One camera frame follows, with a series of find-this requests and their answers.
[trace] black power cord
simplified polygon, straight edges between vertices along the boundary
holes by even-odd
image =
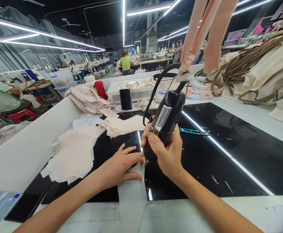
[[[160,83],[161,79],[162,79],[162,78],[164,77],[164,75],[165,75],[167,72],[169,72],[170,70],[172,70],[172,69],[179,69],[179,68],[180,68],[180,65],[181,65],[180,63],[173,63],[173,64],[167,66],[167,67],[162,71],[162,73],[160,73],[160,75],[159,75],[159,77],[158,77],[158,79],[157,79],[157,81],[156,81],[156,83],[155,83],[155,86],[154,86],[154,88],[153,88],[153,91],[152,91],[152,94],[151,94],[149,103],[148,103],[148,105],[147,105],[147,107],[146,107],[145,114],[144,114],[144,116],[143,116],[143,118],[142,118],[142,123],[144,124],[144,126],[146,126],[146,124],[145,124],[146,114],[147,114],[147,112],[148,112],[148,110],[149,110],[149,108],[150,108],[150,105],[151,105],[151,103],[152,103],[152,100],[153,100],[153,98],[154,98],[154,95],[155,95],[155,93],[156,93],[156,91],[157,91],[157,88],[158,88],[158,86],[159,86],[159,83]],[[176,89],[175,92],[181,92],[181,90],[184,88],[184,86],[186,85],[186,83],[187,83],[187,82],[180,82],[180,84],[179,84],[179,86],[178,86],[178,88]]]

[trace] red thermos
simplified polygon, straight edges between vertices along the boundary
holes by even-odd
[[[107,100],[107,96],[106,96],[106,92],[105,92],[105,89],[104,89],[104,84],[102,81],[96,81],[94,83],[94,87],[96,88],[97,90],[97,94],[102,97],[103,99]]]

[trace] scissors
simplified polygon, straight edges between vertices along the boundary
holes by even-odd
[[[208,133],[201,132],[201,131],[194,130],[194,129],[179,128],[179,130],[182,133],[191,133],[191,134],[202,135],[202,136],[210,136]]]

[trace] black cutting table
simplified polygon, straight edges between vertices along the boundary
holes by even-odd
[[[202,185],[218,197],[283,195],[283,142],[212,103],[186,105],[179,127],[209,131],[211,138],[181,133],[182,165]],[[120,113],[128,119],[139,112]],[[122,145],[137,146],[143,131],[110,139],[103,133],[94,146],[93,170],[102,165]],[[16,204],[8,220],[23,222],[37,207],[48,204],[78,184],[51,182],[40,174]],[[186,199],[186,195],[160,170],[156,162],[145,169],[148,200]],[[107,189],[88,202],[119,201],[117,187]]]

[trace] chair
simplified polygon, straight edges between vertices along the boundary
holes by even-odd
[[[29,110],[28,108],[25,108],[24,110],[17,112],[17,113],[13,113],[8,115],[8,117],[15,123],[15,124],[20,124],[21,123],[21,117],[24,116],[31,116],[33,119],[29,120],[29,121],[34,121],[36,120],[39,116],[36,115],[33,111]]]

